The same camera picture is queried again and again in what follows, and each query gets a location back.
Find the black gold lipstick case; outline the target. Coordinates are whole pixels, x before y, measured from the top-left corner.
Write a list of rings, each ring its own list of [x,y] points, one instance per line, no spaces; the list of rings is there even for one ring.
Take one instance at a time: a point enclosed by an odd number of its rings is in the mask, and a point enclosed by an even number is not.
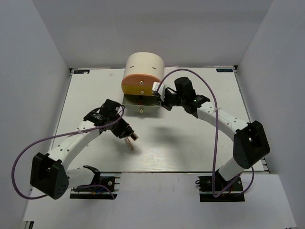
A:
[[[136,140],[139,138],[135,133],[130,134],[129,137],[130,137],[133,141],[136,141]]]

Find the rose gold lipstick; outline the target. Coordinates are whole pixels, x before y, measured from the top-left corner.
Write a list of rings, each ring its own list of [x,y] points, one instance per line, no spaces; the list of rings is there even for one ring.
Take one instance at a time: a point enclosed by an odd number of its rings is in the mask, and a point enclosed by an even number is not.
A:
[[[126,137],[126,138],[124,139],[124,141],[125,141],[126,145],[128,146],[128,148],[129,148],[131,151],[133,151],[133,150],[134,150],[134,146],[133,146],[133,144],[131,143],[131,141],[129,140],[129,138]]]

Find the round beige orange organizer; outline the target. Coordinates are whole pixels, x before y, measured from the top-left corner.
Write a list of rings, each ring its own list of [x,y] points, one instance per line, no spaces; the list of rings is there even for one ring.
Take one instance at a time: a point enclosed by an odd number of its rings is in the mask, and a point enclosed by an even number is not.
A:
[[[164,77],[164,61],[157,54],[136,52],[127,59],[121,82],[122,104],[131,114],[150,114],[159,110],[157,98],[152,93],[154,82]],[[139,96],[143,96],[143,105],[138,105]]]

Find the gold black lipstick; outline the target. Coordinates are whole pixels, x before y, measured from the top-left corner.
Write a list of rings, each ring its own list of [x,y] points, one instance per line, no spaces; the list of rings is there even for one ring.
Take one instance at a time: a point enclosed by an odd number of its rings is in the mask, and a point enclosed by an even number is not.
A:
[[[140,95],[138,98],[138,105],[143,105],[144,101],[143,101],[143,96]]]

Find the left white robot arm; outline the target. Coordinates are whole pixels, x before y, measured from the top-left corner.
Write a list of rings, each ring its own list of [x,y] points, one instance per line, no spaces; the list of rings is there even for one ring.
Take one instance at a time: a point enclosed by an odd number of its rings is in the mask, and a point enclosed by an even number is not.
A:
[[[74,132],[66,133],[66,139],[49,152],[37,153],[31,166],[30,184],[51,197],[59,199],[68,189],[96,190],[103,189],[101,172],[88,165],[69,169],[76,156],[91,141],[106,131],[119,138],[138,137],[132,127],[123,119],[125,106],[107,99],[101,107],[91,110]]]

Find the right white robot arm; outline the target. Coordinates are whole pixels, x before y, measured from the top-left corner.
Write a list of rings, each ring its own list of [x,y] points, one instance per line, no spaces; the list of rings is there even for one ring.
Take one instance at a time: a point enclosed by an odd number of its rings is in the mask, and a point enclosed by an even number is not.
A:
[[[170,111],[174,106],[182,107],[185,112],[217,127],[233,142],[233,156],[220,167],[215,175],[215,184],[220,190],[227,190],[233,178],[249,169],[270,153],[270,146],[263,128],[258,121],[252,123],[236,118],[193,89],[187,77],[174,81],[176,89],[155,83],[153,91],[160,97],[160,105]]]

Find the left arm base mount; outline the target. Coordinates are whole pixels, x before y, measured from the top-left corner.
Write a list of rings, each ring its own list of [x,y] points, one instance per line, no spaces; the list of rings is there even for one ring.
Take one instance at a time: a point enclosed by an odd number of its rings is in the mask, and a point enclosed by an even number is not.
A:
[[[70,199],[116,199],[121,183],[121,173],[101,173],[90,187],[76,187],[70,191]]]

